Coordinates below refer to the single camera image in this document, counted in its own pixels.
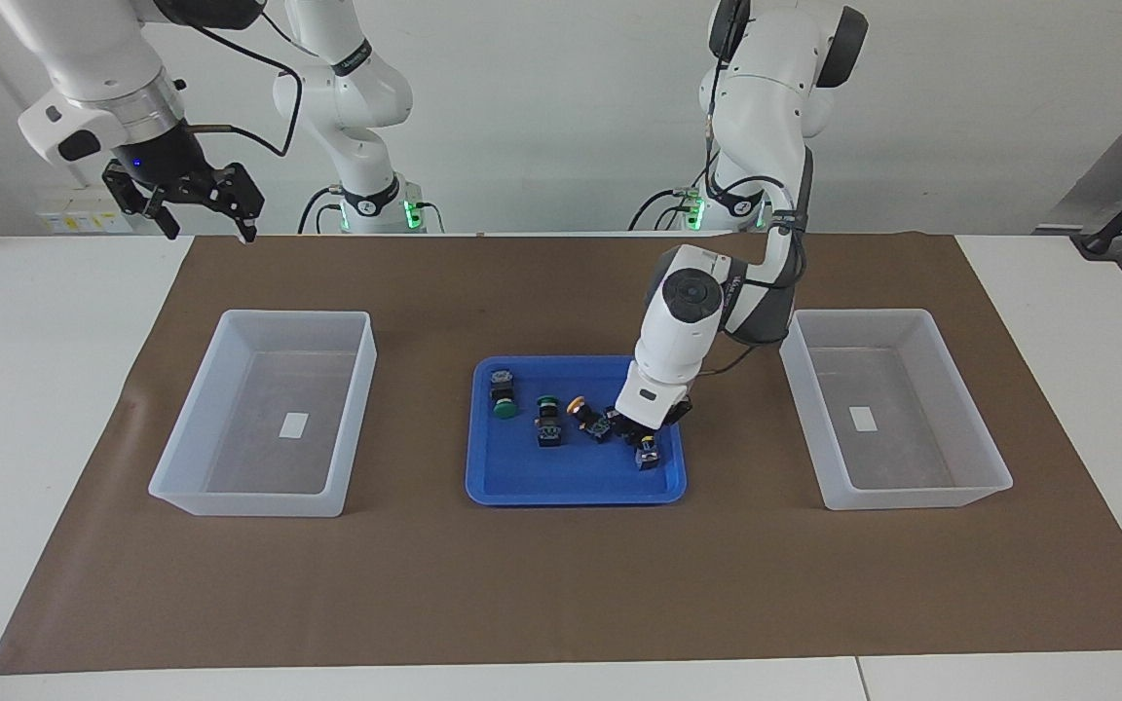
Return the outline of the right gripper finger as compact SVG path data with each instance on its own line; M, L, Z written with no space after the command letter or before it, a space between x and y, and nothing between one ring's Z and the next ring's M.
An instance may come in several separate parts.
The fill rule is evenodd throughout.
M120 162L108 162L101 174L103 185L110 192L116 204L125 212L126 216L144 216L159 228L162 236L168 240L177 240L181 236L181 225L177 219L169 212L166 204L166 192L162 187L151 190L151 194L146 196L139 190L138 183L125 169Z
M206 207L233 221L238 240L252 245L258 230L255 222L261 216L266 203L263 192L245 165L231 163L222 168L211 168L206 187Z

